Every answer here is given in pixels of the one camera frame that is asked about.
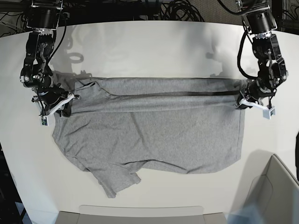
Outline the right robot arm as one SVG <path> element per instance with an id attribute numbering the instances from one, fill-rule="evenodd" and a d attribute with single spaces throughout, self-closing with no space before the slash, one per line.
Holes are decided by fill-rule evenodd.
<path id="1" fill-rule="evenodd" d="M 64 17 L 63 1 L 33 0 L 29 8 L 26 27 L 32 31 L 26 43 L 26 55 L 20 74 L 24 87 L 36 93 L 32 101 L 41 106 L 41 118 L 58 113 L 71 115 L 70 102 L 77 95 L 56 83 L 49 62 L 58 50 L 55 46 L 59 19 Z"/>

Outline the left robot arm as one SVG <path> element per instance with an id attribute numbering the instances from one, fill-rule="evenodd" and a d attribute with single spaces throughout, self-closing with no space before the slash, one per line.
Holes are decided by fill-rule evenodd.
<path id="1" fill-rule="evenodd" d="M 237 67 L 249 80 L 240 91 L 236 107 L 240 110 L 261 105 L 263 98 L 272 99 L 277 88 L 287 80 L 288 72 L 281 55 L 277 36 L 272 33 L 277 28 L 275 19 L 266 0 L 238 0 L 238 13 L 242 17 L 244 33 L 237 55 Z M 241 67 L 242 49 L 249 38 L 252 51 L 257 59 L 257 76 L 250 76 Z"/>

